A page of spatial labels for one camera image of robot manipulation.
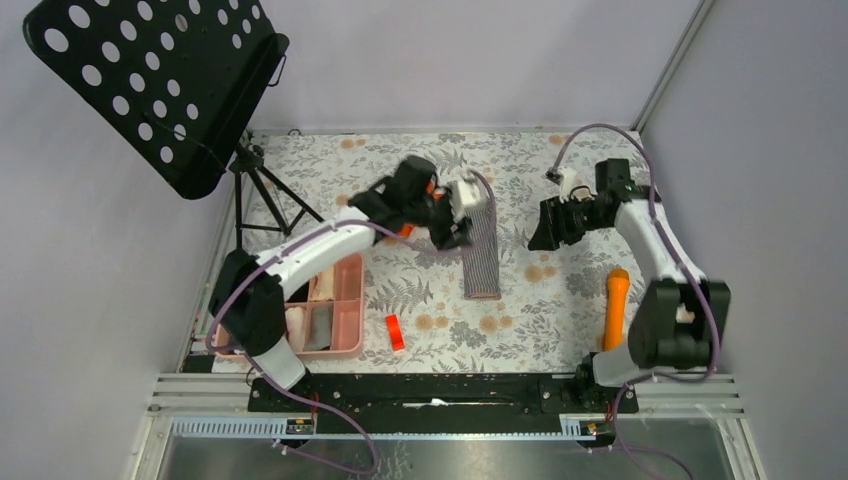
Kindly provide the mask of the orange underwear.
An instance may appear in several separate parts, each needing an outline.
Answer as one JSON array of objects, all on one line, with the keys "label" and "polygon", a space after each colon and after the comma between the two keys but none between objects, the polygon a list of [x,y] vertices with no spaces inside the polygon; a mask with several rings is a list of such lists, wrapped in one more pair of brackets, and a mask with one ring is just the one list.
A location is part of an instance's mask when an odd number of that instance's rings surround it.
[{"label": "orange underwear", "polygon": [[407,203],[402,209],[405,222],[398,231],[402,238],[409,238],[417,227],[425,227],[434,213],[435,203],[441,194],[436,193],[437,181],[432,177],[428,182],[424,194]]}]

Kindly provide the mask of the grey striped underwear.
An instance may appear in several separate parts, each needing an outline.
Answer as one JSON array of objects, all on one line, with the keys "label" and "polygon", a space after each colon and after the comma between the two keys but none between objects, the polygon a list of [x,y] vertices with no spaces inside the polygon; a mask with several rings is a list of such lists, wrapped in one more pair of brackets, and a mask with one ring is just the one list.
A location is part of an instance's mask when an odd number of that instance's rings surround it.
[{"label": "grey striped underwear", "polygon": [[497,216],[492,201],[470,212],[471,245],[463,249],[462,273],[464,296],[469,300],[501,298],[500,257],[497,241]]}]

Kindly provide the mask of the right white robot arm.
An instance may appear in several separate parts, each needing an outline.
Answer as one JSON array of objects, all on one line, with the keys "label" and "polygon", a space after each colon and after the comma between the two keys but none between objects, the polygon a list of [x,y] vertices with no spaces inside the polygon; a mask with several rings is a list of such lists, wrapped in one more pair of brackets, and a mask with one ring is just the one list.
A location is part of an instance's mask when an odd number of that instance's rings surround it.
[{"label": "right white robot arm", "polygon": [[629,246],[645,284],[626,338],[584,358],[570,381],[568,399],[597,412],[637,382],[662,378],[680,383],[706,381],[718,362],[731,292],[710,280],[685,254],[668,225],[659,194],[639,185],[626,159],[595,166],[593,188],[570,168],[553,167],[547,178],[558,195],[540,203],[531,251],[574,245],[588,232],[615,229]]}]

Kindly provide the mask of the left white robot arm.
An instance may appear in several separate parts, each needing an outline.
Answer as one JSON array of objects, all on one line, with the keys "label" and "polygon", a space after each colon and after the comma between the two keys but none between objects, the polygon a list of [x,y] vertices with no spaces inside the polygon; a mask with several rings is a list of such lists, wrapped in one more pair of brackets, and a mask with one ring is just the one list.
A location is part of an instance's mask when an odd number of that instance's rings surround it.
[{"label": "left white robot arm", "polygon": [[408,156],[393,174],[353,195],[335,216],[306,233],[256,255],[230,252],[208,307],[212,326],[229,334],[227,349],[241,352],[266,378],[282,408],[299,410],[309,401],[311,387],[287,339],[284,307],[291,295],[346,257],[386,237],[397,238],[407,225],[428,231],[431,254],[471,252],[471,215],[493,199],[480,172],[469,170],[440,184],[432,162]]}]

